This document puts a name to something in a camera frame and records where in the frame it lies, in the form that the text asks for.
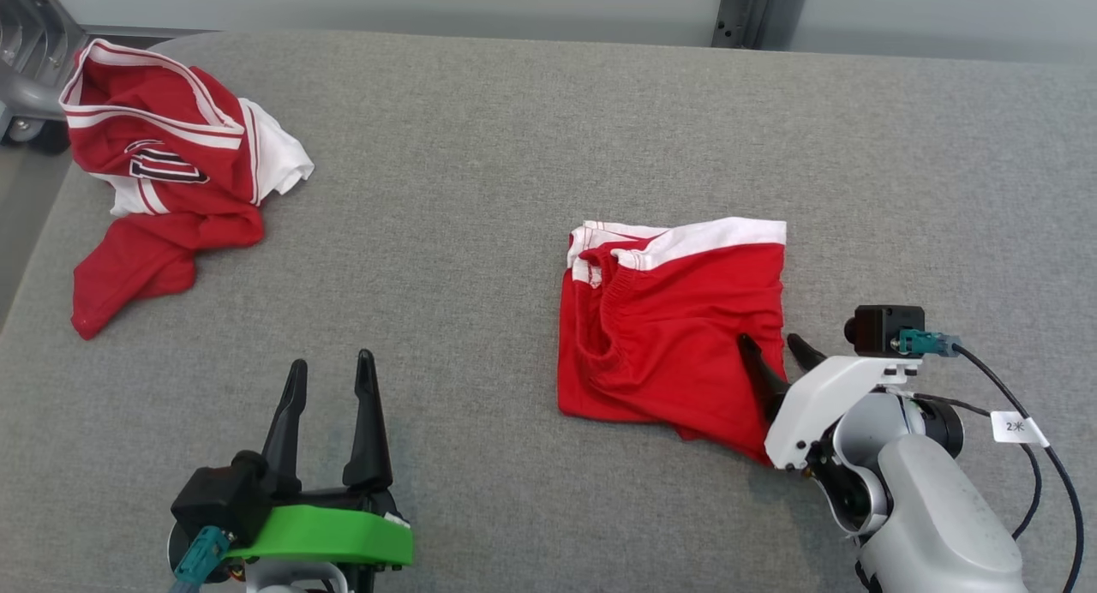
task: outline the metal frame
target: metal frame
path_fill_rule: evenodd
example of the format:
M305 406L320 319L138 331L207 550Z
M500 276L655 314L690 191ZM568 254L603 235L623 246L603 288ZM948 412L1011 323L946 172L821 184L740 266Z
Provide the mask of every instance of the metal frame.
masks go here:
M57 0L0 0L0 129L26 141L65 119L60 85L87 34Z
M712 46L788 49L804 0L720 0Z

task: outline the black cable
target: black cable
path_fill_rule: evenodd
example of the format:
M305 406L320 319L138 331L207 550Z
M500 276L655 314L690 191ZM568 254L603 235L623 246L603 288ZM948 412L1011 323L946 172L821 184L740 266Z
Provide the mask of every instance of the black cable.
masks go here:
M957 407L958 409L971 410L972 413L982 414L983 418L991 417L989 410L982 409L982 407L975 407L974 404L968 404L968 402L964 402L962 400L945 398L942 397L942 395L916 394L914 395L914 398L916 398L917 400L945 402L945 404L951 404L952 407ZM1038 460L1036 459L1036 454L1032 453L1032 448L1029 447L1028 444L1024 444L1022 442L1020 442L1020 444L1018 445L1020 446L1020 448L1025 449L1026 455L1029 457L1029 464L1032 466L1033 483L1032 483L1032 502L1029 503L1029 511L1027 512L1027 514L1025 514L1025 517L1021 518L1021 524L1019 524L1017 528L1014 529L1013 533L1014 539L1019 538L1021 534L1025 533L1025 529L1027 529L1029 524L1032 523L1032 517L1036 515L1037 510L1039 510L1040 508L1040 494L1043 492L1043 476L1040 475L1040 463L1038 463Z
M1043 479L1040 476L1040 465L1036 461L1036 454L1032 452L1032 448L1028 446L1027 442L1022 442L1022 444L1019 445L1022 449L1025 449L1026 455L1029 457L1029 463L1032 465L1032 477L1036 478L1036 483L1032 489L1032 503L1029 505L1029 511L1021 520L1021 524L1014 529L1014 539L1020 537L1029 524L1032 523L1032 516L1036 515L1037 509L1040 508L1040 492L1043 490Z
M1021 414L1021 418L1026 418L1026 420L1029 419L1028 411L1021 406L1021 402L1017 400L1017 397L1015 397L1014 392L1009 390L1009 387L1007 387L1002 379L998 378L998 375L995 375L994 372L991 370L991 367L987 367L983 363L983 360L975 357L975 354L968 351L966 347L961 346L961 344L952 343L952 351L955 351L960 355L964 355L964 357L970 360L971 363L974 363L975 367L983 370L983 374L986 375L986 377L991 379L991 381L993 381L999 390L1002 390L1002 394L1009 400L1010 404L1013 404L1017 412ZM1066 577L1066 584L1063 585L1063 593L1070 593L1071 591L1074 591L1074 584L1078 581L1078 573L1082 571L1082 555L1085 554L1086 547L1085 523L1082 521L1082 503L1078 501L1078 492L1074 489L1074 482L1071 481L1071 476L1066 472L1066 467L1064 467L1063 461L1059 459L1059 454L1055 454L1055 448L1049 445L1043 449L1048 453L1051 464L1055 467L1055 471L1063 480L1063 488L1066 489L1066 497L1071 500L1071 510L1074 512L1074 561L1071 563L1071 573Z

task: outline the teal connector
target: teal connector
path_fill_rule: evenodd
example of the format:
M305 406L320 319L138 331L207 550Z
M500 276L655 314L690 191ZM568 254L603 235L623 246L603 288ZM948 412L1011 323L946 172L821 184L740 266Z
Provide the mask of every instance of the teal connector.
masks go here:
M892 342L892 346L901 355L957 357L960 354L952 349L952 344L963 344L963 342L960 342L960 339L955 335L941 334L941 332L925 332L921 330L901 330L898 339Z
M191 543L190 549L183 555L176 568L176 585L172 592L196 591L205 582L213 570L225 559L229 541L219 528L202 527L197 537Z

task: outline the white label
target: white label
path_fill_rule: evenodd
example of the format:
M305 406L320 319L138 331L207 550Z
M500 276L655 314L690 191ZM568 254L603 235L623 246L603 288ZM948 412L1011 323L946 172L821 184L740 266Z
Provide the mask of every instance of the white label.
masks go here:
M1034 442L1048 447L1050 442L1031 418L1021 418L1015 410L992 410L991 425L996 442Z

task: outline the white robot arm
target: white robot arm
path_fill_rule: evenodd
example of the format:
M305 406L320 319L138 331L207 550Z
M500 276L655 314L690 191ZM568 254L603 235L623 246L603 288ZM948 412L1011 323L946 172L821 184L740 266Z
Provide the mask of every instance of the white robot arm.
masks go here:
M963 447L955 410L900 387L923 361L902 355L895 339L900 330L923 330L924 312L861 307L858 317L847 338L861 357L826 357L789 335L806 370L791 386L750 337L739 337L770 422L773 466L803 471L823 488L835 522L859 548L856 569L870 592L1026 592L1017 544L955 464Z

